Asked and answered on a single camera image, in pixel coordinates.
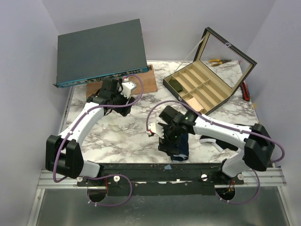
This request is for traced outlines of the navy orange underwear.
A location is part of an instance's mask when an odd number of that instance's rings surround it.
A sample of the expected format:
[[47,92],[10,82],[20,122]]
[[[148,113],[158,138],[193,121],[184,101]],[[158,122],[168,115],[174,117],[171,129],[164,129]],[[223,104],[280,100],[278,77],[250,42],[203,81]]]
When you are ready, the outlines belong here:
[[185,162],[189,158],[189,135],[188,133],[180,136],[178,144],[171,144],[173,149],[177,150],[177,154],[170,156],[172,162]]

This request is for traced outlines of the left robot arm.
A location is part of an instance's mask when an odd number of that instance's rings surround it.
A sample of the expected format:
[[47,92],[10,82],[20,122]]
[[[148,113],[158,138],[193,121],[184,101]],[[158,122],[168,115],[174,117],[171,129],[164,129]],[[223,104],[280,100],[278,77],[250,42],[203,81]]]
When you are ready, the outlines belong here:
[[81,146],[94,125],[107,113],[115,111],[122,116],[130,113],[135,98],[131,96],[137,85],[122,79],[105,79],[102,86],[87,98],[87,102],[68,128],[59,135],[51,135],[46,141],[45,168],[66,178],[88,177],[89,182],[99,186],[104,174],[98,163],[83,159]]

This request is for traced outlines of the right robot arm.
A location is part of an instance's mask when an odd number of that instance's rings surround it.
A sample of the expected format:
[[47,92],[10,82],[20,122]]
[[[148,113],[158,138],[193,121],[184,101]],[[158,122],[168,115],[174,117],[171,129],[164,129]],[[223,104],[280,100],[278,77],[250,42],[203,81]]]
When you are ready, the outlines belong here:
[[169,105],[159,116],[163,122],[150,124],[149,131],[159,136],[158,149],[169,156],[178,160],[188,157],[180,148],[189,134],[199,135],[202,142],[215,143],[219,150],[228,148],[237,152],[223,160],[216,172],[217,181],[223,185],[248,169],[266,171],[271,162],[275,144],[261,124],[244,126],[214,121],[192,110],[182,114]]

